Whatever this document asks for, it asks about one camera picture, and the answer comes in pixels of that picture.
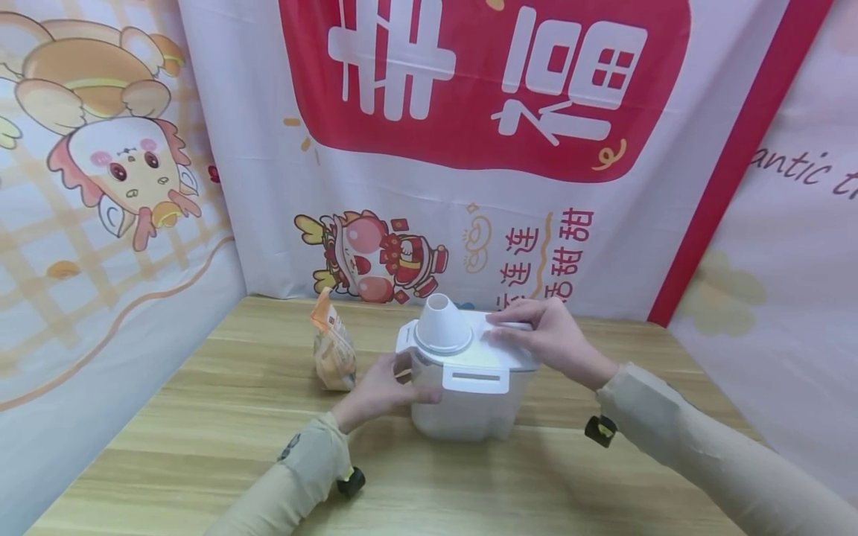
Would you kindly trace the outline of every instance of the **wood grain surface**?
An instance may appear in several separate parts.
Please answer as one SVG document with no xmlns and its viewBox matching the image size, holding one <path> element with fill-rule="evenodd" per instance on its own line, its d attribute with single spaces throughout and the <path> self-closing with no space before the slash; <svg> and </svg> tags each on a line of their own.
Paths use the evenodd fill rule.
<svg viewBox="0 0 858 536">
<path fill-rule="evenodd" d="M 201 534 L 262 475 L 314 413 L 340 395 L 319 388 L 312 302 L 242 301 L 28 533 Z M 392 349 L 418 310 L 338 304 L 359 373 Z M 581 319 L 603 352 L 661 376 L 712 417 L 758 439 L 664 329 Z M 583 435 L 593 395 L 543 367 L 508 442 L 435 443 L 403 410 L 351 437 L 367 478 L 336 494 L 298 534 L 739 534 L 705 494 L 622 436 Z"/>
</svg>

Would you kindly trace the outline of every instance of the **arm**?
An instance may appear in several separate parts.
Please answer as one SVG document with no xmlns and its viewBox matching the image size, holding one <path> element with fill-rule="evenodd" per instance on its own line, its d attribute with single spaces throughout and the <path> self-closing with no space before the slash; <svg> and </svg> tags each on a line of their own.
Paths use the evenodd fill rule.
<svg viewBox="0 0 858 536">
<path fill-rule="evenodd" d="M 629 441 L 703 490 L 745 533 L 858 531 L 858 510 L 775 452 L 701 413 L 648 371 L 622 367 L 596 399 Z"/>
<path fill-rule="evenodd" d="M 620 368 L 593 348 L 556 298 L 518 299 L 489 321 L 530 322 L 534 331 L 497 327 L 493 336 L 596 392 L 602 414 L 647 455 L 702 489 L 753 536 L 847 536 L 858 510 L 773 451 L 688 403 L 633 364 Z"/>
<path fill-rule="evenodd" d="M 331 486 L 348 476 L 346 436 L 332 413 L 295 434 L 275 463 L 206 536 L 284 536 L 328 498 Z"/>
<path fill-rule="evenodd" d="M 410 384 L 411 356 L 386 353 L 330 413 L 295 434 L 275 463 L 206 536 L 287 536 L 352 471 L 347 435 L 394 407 L 437 404 L 437 391 Z"/>
</svg>

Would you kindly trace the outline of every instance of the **cartoon character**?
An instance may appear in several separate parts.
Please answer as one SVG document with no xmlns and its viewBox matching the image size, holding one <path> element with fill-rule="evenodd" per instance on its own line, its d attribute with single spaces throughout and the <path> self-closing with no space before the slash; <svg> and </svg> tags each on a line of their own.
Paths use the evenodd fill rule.
<svg viewBox="0 0 858 536">
<path fill-rule="evenodd" d="M 159 117 L 171 95 L 155 76 L 177 75 L 182 64 L 163 35 L 0 12 L 0 79 L 15 83 L 28 116 L 61 136 L 113 117 Z M 0 130 L 0 146 L 14 148 L 17 127 L 3 119 Z"/>
<path fill-rule="evenodd" d="M 136 219 L 133 245 L 146 249 L 160 227 L 176 225 L 179 215 L 199 218 L 188 196 L 199 184 L 176 127 L 163 119 L 120 117 L 88 124 L 64 136 L 48 156 L 63 184 L 81 189 L 87 207 L 97 207 L 105 229 L 122 237 Z"/>
<path fill-rule="evenodd" d="M 199 218 L 189 196 L 200 185 L 182 153 L 176 126 L 160 115 L 170 90 L 156 80 L 178 75 L 181 49 L 163 35 L 91 21 L 37 22 L 0 12 L 0 78 L 15 82 L 21 109 L 59 134 L 47 158 L 63 185 L 80 189 L 105 229 L 121 238 L 134 225 L 134 250 L 179 216 Z M 0 147 L 21 131 L 0 117 Z"/>
<path fill-rule="evenodd" d="M 315 220 L 299 214 L 295 226 L 305 244 L 324 247 L 325 269 L 313 272 L 313 290 L 330 286 L 366 302 L 400 304 L 425 298 L 438 288 L 436 274 L 447 269 L 450 252 L 433 249 L 425 237 L 410 234 L 405 219 L 381 220 L 373 212 L 346 211 Z"/>
</svg>

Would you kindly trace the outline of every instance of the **rice dispenser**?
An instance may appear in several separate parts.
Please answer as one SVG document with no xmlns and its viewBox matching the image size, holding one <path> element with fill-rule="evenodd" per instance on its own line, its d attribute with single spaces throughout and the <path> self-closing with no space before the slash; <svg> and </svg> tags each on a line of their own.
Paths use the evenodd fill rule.
<svg viewBox="0 0 858 536">
<path fill-rule="evenodd" d="M 424 435 L 448 441 L 505 440 L 528 380 L 539 368 L 529 352 L 489 339 L 479 311 L 459 310 L 433 294 L 419 320 L 402 326 L 396 351 L 411 352 L 412 382 L 443 388 L 440 404 L 414 404 L 411 419 Z M 531 329 L 529 324 L 505 324 Z"/>
</svg>

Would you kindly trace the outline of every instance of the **orange packaging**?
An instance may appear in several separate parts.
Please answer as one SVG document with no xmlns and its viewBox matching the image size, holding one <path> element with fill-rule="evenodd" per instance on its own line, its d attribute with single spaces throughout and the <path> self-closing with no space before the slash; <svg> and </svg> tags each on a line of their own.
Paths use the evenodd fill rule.
<svg viewBox="0 0 858 536">
<path fill-rule="evenodd" d="M 330 299 L 330 288 L 324 288 L 319 294 L 310 322 L 318 329 L 313 343 L 313 359 L 316 361 L 316 374 L 324 388 L 351 391 L 356 380 L 357 356 L 352 338 Z"/>
</svg>

